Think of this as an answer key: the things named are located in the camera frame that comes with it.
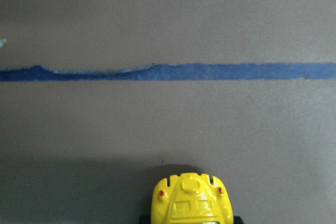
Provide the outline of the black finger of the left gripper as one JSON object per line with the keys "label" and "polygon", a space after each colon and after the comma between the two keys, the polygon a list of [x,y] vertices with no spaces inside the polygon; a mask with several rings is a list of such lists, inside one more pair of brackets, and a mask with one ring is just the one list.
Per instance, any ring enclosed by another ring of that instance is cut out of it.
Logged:
{"label": "black finger of the left gripper", "polygon": [[233,224],[243,224],[243,220],[240,216],[234,216]]}
{"label": "black finger of the left gripper", "polygon": [[138,224],[151,224],[151,216],[150,215],[140,216]]}

